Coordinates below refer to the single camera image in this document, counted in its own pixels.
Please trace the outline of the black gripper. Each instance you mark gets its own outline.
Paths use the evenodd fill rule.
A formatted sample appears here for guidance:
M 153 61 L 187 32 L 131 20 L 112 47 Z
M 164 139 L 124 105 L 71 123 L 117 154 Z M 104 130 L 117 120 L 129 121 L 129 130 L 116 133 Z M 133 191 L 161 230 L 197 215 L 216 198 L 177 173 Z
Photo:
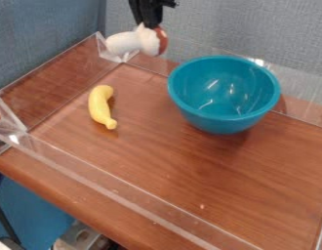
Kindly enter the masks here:
M 141 7 L 139 8 L 139 0 L 129 0 L 129 7 L 133 13 L 136 25 L 144 22 L 144 26 L 153 29 L 163 21 L 163 6 L 176 8 L 177 0 L 140 0 Z

